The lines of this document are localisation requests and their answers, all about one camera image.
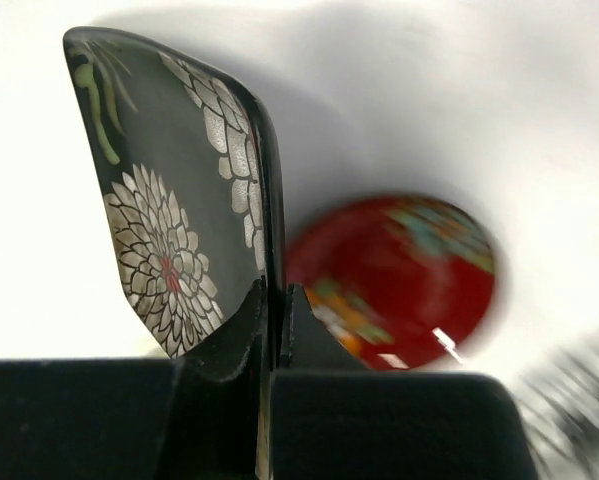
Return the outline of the black floral square plate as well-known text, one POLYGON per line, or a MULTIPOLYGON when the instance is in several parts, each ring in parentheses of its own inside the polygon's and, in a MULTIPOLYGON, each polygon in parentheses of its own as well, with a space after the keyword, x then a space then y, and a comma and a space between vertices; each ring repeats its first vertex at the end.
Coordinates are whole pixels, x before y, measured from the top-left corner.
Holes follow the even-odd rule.
POLYGON ((163 471, 269 479, 286 293, 270 117, 234 77, 137 34, 73 28, 63 49, 123 293, 185 376, 163 471))

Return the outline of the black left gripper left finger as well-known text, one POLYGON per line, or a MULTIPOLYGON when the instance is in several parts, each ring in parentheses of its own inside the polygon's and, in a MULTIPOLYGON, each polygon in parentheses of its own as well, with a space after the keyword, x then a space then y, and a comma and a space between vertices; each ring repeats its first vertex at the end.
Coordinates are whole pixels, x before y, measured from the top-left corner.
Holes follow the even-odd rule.
POLYGON ((175 358, 0 361, 0 479, 251 479, 267 295, 175 358))

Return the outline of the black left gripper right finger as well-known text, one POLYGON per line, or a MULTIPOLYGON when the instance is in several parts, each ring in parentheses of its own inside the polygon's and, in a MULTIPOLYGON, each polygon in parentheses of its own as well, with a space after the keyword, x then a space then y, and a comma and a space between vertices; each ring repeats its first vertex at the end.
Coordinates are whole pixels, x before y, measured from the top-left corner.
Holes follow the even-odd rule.
POLYGON ((511 395, 483 375, 365 368, 286 297, 273 374, 276 479, 534 479, 511 395))

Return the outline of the red floral round plate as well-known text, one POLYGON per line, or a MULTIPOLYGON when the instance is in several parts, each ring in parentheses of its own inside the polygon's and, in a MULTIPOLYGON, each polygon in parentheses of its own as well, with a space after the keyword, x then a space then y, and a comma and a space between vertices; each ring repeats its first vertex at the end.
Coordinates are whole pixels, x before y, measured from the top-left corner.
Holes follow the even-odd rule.
POLYGON ((421 194, 355 200, 288 246, 287 275, 314 315, 357 359, 408 370, 458 349, 486 322, 497 259, 483 225, 421 194))

